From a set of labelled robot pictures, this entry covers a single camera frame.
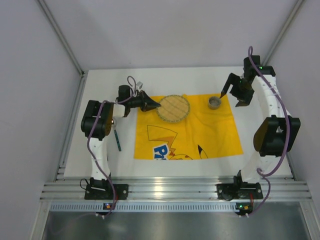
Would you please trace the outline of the speckled ceramic cup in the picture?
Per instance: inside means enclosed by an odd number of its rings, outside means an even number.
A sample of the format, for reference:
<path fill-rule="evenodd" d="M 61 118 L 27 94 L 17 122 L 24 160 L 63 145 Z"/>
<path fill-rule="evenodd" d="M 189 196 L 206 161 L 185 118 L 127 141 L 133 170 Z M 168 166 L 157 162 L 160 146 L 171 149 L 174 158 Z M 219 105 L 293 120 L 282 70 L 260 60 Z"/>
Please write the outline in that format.
<path fill-rule="evenodd" d="M 208 107 L 211 110 L 217 110 L 222 104 L 222 100 L 217 96 L 211 96 L 208 99 Z"/>

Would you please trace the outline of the round woven yellow plate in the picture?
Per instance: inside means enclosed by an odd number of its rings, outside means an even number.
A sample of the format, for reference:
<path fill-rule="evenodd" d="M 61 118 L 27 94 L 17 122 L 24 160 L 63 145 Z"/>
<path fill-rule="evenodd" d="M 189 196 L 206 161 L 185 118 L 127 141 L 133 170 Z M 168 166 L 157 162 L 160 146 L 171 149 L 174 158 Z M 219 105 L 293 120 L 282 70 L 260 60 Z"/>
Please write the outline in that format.
<path fill-rule="evenodd" d="M 190 113 L 191 105 L 182 95 L 172 94 L 164 96 L 156 109 L 158 117 L 167 123 L 179 123 Z"/>

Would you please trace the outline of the green handled spoon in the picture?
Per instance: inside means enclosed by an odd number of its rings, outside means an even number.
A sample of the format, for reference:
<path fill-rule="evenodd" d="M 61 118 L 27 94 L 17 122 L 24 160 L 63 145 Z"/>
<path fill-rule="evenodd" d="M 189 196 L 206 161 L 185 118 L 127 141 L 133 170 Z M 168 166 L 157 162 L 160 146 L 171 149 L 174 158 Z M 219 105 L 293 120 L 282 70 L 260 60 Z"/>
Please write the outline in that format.
<path fill-rule="evenodd" d="M 112 129 L 113 129 L 113 133 L 114 133 L 114 137 L 115 137 L 115 140 L 116 140 L 118 151 L 121 152 L 122 148 L 121 148 L 120 139 L 119 139 L 119 135 L 118 135 L 116 126 L 117 126 L 116 119 L 113 118 L 112 119 Z"/>

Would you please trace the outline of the yellow printed cloth placemat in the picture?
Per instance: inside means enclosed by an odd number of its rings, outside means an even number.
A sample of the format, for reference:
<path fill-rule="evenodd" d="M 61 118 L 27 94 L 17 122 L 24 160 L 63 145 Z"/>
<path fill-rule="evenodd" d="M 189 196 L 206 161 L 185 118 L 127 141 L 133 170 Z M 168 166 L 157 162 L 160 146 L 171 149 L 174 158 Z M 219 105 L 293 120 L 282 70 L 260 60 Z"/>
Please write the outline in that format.
<path fill-rule="evenodd" d="M 134 158 L 204 160 L 242 155 L 243 149 L 228 97 L 210 109 L 210 94 L 184 95 L 190 104 L 180 122 L 165 122 L 155 110 L 137 112 Z"/>

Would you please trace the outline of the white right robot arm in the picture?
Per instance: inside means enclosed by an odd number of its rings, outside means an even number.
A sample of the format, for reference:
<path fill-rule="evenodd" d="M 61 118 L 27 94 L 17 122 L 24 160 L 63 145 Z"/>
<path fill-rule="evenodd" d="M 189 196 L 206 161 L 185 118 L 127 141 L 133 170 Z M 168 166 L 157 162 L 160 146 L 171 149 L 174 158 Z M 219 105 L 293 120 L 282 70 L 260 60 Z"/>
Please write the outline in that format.
<path fill-rule="evenodd" d="M 264 120 L 253 136 L 254 152 L 249 162 L 233 177 L 232 183 L 217 185 L 218 198 L 262 199 L 260 180 L 280 168 L 293 146 L 301 121 L 286 109 L 271 66 L 247 67 L 243 76 L 230 73 L 220 96 L 227 93 L 237 98 L 238 107 L 248 106 L 256 95 Z"/>

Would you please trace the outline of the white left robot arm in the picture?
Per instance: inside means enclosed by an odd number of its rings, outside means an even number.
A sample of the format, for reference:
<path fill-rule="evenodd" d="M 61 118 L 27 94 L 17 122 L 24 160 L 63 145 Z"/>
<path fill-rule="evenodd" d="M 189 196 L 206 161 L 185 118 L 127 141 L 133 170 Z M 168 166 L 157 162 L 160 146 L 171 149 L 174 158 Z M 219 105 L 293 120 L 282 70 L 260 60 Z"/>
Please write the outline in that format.
<path fill-rule="evenodd" d="M 89 100 L 80 128 L 87 138 L 86 146 L 91 156 L 91 176 L 85 180 L 85 200 L 126 200 L 128 184 L 113 183 L 108 165 L 107 140 L 116 118 L 125 118 L 131 109 L 148 112 L 161 105 L 143 90 L 133 90 L 127 85 L 118 88 L 116 102 Z"/>

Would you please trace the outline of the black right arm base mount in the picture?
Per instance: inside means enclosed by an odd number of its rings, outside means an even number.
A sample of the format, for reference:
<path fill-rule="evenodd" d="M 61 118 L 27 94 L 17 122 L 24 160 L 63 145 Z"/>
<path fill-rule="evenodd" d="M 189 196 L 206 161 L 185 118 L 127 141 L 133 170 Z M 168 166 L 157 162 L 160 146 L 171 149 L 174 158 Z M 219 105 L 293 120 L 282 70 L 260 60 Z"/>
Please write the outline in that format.
<path fill-rule="evenodd" d="M 254 200 L 263 199 L 261 185 L 259 183 L 221 183 L 216 185 L 219 200 Z"/>

